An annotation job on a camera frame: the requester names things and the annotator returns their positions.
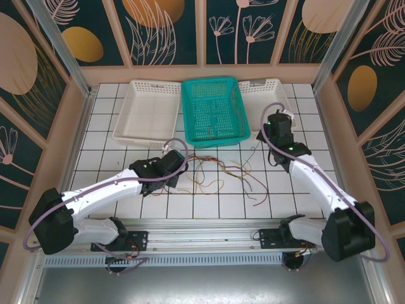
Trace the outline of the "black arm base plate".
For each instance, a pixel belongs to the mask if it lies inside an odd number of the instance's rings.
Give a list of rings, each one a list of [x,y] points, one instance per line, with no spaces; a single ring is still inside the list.
[[[135,251],[134,246],[139,251],[146,251],[147,242],[147,231],[128,231],[121,234],[115,232],[98,233],[92,238],[90,250],[91,252],[101,252],[101,249],[95,245],[95,243],[99,243],[112,252]]]
[[[316,245],[304,240],[294,239],[289,232],[281,229],[260,229],[259,242],[261,249],[315,248]]]

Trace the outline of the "grey metal base sheet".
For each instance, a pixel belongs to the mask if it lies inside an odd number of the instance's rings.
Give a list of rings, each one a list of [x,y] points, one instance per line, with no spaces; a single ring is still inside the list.
[[[396,304],[382,267],[318,253],[298,270],[281,265],[50,268],[33,256],[12,304]]]

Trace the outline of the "aluminium side rail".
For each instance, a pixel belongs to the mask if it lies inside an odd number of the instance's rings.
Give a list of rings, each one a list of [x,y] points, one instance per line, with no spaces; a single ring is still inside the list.
[[[75,164],[78,160],[80,147],[85,136],[86,123],[89,121],[92,111],[91,108],[94,105],[96,94],[97,94],[97,87],[94,86],[89,87],[89,91],[84,98],[82,108],[78,116],[77,125],[73,132],[72,144],[68,150],[61,179],[56,188],[60,193],[65,192],[70,188]]]
[[[327,141],[332,149],[332,161],[338,173],[339,185],[355,197],[351,184],[351,157],[355,154],[355,140],[349,117],[342,98],[334,88],[316,90],[316,101],[327,132]]]

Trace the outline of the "aluminium upright post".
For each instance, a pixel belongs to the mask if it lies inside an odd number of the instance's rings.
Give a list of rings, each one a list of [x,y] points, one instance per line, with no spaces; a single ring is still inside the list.
[[[333,66],[338,57],[343,52],[345,45],[355,31],[355,28],[364,15],[370,0],[354,0],[349,8],[345,18],[343,19],[340,29],[335,34],[332,43],[320,64],[319,70],[312,83],[313,93],[317,95],[328,78]]]
[[[76,17],[80,11],[78,0],[25,0],[25,2],[79,89],[88,96],[90,86],[58,27],[59,25],[68,25]]]

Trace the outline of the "aluminium front rail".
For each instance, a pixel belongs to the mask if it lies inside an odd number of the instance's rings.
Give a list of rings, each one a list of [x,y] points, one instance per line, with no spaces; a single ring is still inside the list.
[[[176,228],[169,232],[169,237],[165,240],[169,243],[187,243],[196,248],[202,246],[204,243],[209,244],[210,247],[214,247],[220,242],[236,241],[235,238],[232,237],[230,226],[226,226],[224,229],[215,229],[213,226]]]

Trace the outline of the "teal perforated plastic basket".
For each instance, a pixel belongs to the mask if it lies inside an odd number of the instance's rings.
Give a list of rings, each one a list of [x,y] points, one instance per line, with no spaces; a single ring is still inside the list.
[[[234,146],[251,135],[234,77],[190,79],[181,84],[186,141],[196,149]]]

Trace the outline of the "white perforated plastic basket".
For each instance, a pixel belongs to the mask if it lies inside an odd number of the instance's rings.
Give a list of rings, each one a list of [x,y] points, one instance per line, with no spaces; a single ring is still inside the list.
[[[285,111],[291,115],[292,129],[297,127],[292,108],[279,79],[241,81],[239,89],[252,134],[260,131],[261,114],[264,108],[271,103],[282,103]]]
[[[162,148],[175,132],[181,83],[131,80],[112,138],[122,146]]]

